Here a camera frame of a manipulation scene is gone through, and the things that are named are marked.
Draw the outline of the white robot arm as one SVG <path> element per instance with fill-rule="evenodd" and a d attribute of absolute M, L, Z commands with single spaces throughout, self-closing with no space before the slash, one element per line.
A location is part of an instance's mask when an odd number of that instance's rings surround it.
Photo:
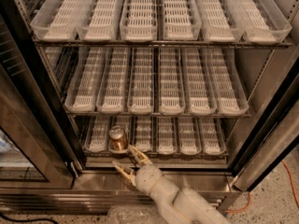
<path fill-rule="evenodd" d="M 231 224 L 194 189 L 179 188 L 136 147 L 129 145 L 128 151 L 133 154 L 140 168 L 135 171 L 117 161 L 112 162 L 114 167 L 140 192 L 151 197 L 168 224 Z"/>

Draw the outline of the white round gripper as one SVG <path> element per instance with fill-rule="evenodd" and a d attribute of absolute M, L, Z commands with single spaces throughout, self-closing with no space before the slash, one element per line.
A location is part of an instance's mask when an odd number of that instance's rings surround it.
<path fill-rule="evenodd" d="M 135 175 L 135 171 L 117 161 L 113 161 L 115 169 L 127 179 L 134 187 L 145 194 L 149 194 L 156 181 L 163 175 L 162 171 L 151 164 L 149 157 L 134 146 L 129 145 L 128 150 L 135 157 L 136 162 L 142 166 Z"/>

